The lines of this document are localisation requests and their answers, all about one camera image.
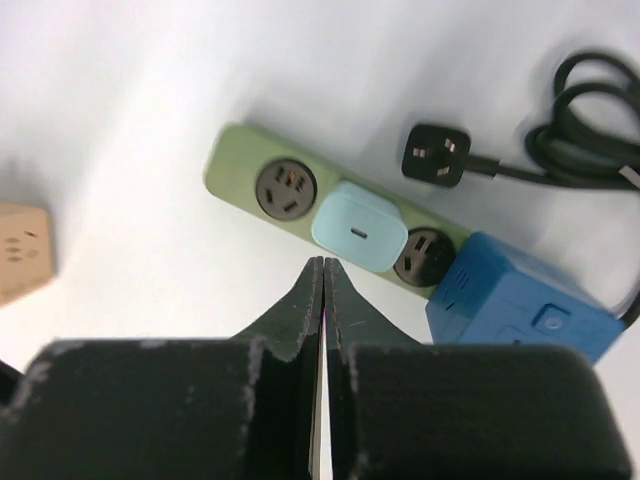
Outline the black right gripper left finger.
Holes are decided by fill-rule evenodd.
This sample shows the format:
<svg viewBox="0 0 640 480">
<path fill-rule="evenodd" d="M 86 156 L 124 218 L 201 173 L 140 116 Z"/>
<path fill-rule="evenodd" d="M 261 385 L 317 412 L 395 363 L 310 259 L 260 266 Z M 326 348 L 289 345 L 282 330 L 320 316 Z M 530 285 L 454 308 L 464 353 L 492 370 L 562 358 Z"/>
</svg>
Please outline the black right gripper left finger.
<svg viewBox="0 0 640 480">
<path fill-rule="evenodd" d="M 309 479 L 323 261 L 227 339 L 69 339 L 1 415 L 5 479 Z"/>
</svg>

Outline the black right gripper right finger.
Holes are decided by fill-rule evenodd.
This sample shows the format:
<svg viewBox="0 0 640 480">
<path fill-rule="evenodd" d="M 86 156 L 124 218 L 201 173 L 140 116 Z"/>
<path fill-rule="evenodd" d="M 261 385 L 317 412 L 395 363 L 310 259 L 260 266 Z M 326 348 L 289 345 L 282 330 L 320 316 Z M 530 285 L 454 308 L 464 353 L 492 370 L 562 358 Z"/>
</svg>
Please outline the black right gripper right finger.
<svg viewBox="0 0 640 480">
<path fill-rule="evenodd" d="M 424 345 L 324 264 L 337 479 L 629 479 L 604 389 L 551 345 Z"/>
</svg>

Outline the blue cube socket adapter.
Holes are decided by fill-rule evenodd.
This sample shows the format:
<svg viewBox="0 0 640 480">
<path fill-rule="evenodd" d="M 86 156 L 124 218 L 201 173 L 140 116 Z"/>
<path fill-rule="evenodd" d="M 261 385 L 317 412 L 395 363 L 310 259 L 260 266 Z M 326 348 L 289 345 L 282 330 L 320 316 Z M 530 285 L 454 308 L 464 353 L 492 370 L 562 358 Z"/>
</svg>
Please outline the blue cube socket adapter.
<svg viewBox="0 0 640 480">
<path fill-rule="evenodd" d="M 482 232 L 464 243 L 425 313 L 435 344 L 553 344 L 592 363 L 626 330 L 559 268 Z"/>
</svg>

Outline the light blue plug charger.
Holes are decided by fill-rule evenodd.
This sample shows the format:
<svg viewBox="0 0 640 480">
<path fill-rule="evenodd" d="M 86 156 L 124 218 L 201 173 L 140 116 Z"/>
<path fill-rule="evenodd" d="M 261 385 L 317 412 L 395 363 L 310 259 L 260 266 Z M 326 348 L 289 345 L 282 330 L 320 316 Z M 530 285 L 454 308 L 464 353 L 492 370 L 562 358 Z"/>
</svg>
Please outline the light blue plug charger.
<svg viewBox="0 0 640 480">
<path fill-rule="evenodd" d="M 390 270 L 408 240 L 392 201 L 348 181 L 321 203 L 311 234 L 319 246 L 375 273 Z"/>
</svg>

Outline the beige cube socket adapter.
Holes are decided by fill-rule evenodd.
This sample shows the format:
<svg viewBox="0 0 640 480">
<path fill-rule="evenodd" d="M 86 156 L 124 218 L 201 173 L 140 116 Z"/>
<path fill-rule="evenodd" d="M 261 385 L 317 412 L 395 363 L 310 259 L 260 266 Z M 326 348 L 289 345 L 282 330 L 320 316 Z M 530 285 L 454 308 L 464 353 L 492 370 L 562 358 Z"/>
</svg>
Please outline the beige cube socket adapter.
<svg viewBox="0 0 640 480">
<path fill-rule="evenodd" d="M 54 277 L 49 213 L 2 202 L 0 221 L 1 306 L 42 288 Z"/>
</svg>

